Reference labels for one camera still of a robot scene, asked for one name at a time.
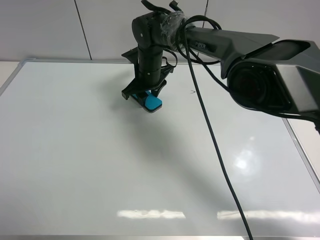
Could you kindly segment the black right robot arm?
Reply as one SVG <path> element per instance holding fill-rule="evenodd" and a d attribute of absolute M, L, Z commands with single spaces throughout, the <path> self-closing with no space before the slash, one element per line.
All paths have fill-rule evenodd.
<path fill-rule="evenodd" d="M 313 41 L 280 40 L 271 34 L 211 28 L 181 11 L 152 11 L 132 21 L 137 47 L 123 56 L 134 64 L 134 79 L 122 90 L 127 99 L 157 95 L 171 66 L 162 66 L 163 51 L 187 57 L 197 51 L 220 63 L 225 90 L 243 108 L 282 118 L 320 120 L 320 50 Z"/>

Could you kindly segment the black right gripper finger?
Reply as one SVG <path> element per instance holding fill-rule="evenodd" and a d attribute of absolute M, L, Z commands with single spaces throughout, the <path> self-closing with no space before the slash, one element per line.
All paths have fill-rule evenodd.
<path fill-rule="evenodd" d="M 158 97 L 161 90 L 166 86 L 167 81 L 164 80 L 157 88 L 151 90 L 151 94 L 155 97 Z"/>
<path fill-rule="evenodd" d="M 148 98 L 148 94 L 146 92 L 138 93 L 138 103 L 145 107 L 146 99 Z"/>

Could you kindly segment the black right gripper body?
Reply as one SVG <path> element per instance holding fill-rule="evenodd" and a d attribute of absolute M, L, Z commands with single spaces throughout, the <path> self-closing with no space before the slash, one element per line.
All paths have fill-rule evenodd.
<path fill-rule="evenodd" d="M 173 73 L 173 66 L 167 64 L 154 72 L 141 73 L 139 64 L 134 65 L 134 79 L 121 91 L 122 96 L 127 100 L 131 95 L 143 93 L 156 89 L 166 77 Z"/>

